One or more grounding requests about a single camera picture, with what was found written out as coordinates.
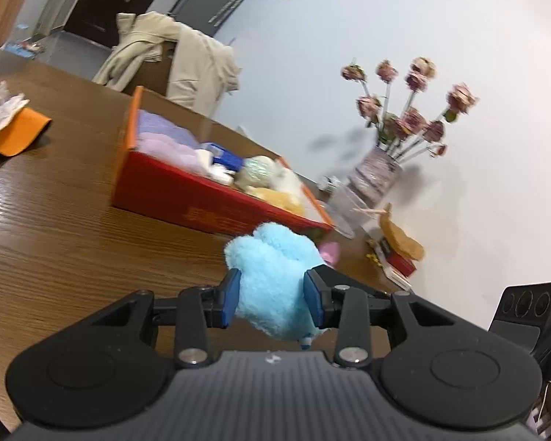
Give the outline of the light blue plush toy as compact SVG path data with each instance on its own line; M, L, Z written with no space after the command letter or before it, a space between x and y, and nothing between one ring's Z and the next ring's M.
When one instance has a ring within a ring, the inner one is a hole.
M241 272L236 316L275 340L308 349L315 327L303 295L305 273L324 263L315 244L274 222L226 244L227 267Z

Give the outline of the dried pink rose bouquet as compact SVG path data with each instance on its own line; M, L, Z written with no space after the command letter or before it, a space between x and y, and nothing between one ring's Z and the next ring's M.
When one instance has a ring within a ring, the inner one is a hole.
M409 65L404 77L409 94L398 114L389 111L392 86L399 76L390 61L381 61L375 69L375 76L384 84L383 94L370 91L367 74L356 62L342 67L340 76L361 86L363 95L356 100L357 112L368 128L376 130L374 146L398 163L423 153L434 158L444 156L448 150L447 126L467 115L479 101L466 84L459 83L446 93L446 107L436 118L423 115L414 107L415 98L426 92L436 78L435 64L425 57L415 58Z

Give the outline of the beige coat on chair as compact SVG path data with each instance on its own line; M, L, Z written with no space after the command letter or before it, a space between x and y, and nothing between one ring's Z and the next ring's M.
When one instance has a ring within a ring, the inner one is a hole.
M158 12L119 13L116 26L119 42L95 84L125 94L142 86L205 116L239 90L232 47Z

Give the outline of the white and yellow plush toy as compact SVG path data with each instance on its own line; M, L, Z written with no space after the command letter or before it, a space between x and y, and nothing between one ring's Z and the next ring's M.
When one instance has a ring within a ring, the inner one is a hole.
M246 158L236 174L235 185L276 208L305 216L302 183L280 160L264 155Z

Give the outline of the pink satin bow scrunchie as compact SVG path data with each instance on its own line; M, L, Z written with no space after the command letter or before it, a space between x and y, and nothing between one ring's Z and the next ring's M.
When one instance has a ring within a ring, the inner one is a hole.
M323 242L318 246L319 255L329 267L335 268L341 256L338 242Z

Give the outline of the orange cloth with white items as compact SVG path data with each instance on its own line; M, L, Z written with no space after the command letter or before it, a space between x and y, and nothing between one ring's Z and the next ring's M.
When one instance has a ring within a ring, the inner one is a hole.
M0 156L13 157L27 150L53 120L33 110L24 93L13 93L0 75Z

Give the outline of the brown paper liner stack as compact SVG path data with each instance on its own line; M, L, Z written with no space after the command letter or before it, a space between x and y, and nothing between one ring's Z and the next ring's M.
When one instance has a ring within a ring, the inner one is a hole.
M399 255L411 261L421 261L425 257L423 246L392 222L388 212L379 216L378 223L384 238Z

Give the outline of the blue tissue pack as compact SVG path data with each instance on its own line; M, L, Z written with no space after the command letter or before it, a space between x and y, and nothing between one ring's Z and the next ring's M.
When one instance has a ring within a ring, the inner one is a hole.
M222 147L215 142L206 142L204 147L212 154L214 164L221 164L227 170L232 170L235 172L238 172L242 168L244 163L242 157L239 157L235 153L225 149L225 147Z

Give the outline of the clear plastic cup with saucer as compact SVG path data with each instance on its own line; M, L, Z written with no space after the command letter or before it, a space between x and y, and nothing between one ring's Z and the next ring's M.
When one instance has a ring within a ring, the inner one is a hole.
M337 233L354 239L370 220L369 207L353 191L345 186L337 187L324 204Z

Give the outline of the red orange cardboard box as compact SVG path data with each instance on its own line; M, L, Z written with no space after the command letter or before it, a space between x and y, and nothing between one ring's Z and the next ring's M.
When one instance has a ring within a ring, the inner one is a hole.
M233 236L248 234L263 222L277 222L312 238L333 229L332 219L305 185L300 187L302 200L307 203L302 217L139 153L137 129L141 110L161 115L202 142L217 142L238 156L265 155L288 167L284 158L225 125L138 86L117 145L112 206L207 233Z

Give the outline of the pink textured vase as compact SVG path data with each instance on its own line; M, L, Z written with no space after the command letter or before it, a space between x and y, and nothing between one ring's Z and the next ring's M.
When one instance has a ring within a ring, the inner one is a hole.
M387 195L402 167L379 147L374 147L348 175L351 189L369 208L374 208Z

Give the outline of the purple folded towel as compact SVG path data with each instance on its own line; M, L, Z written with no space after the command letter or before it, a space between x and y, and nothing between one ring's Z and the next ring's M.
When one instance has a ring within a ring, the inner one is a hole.
M144 110L138 112L136 150L201 176L206 176L210 167L208 156L200 156L200 143L192 132Z

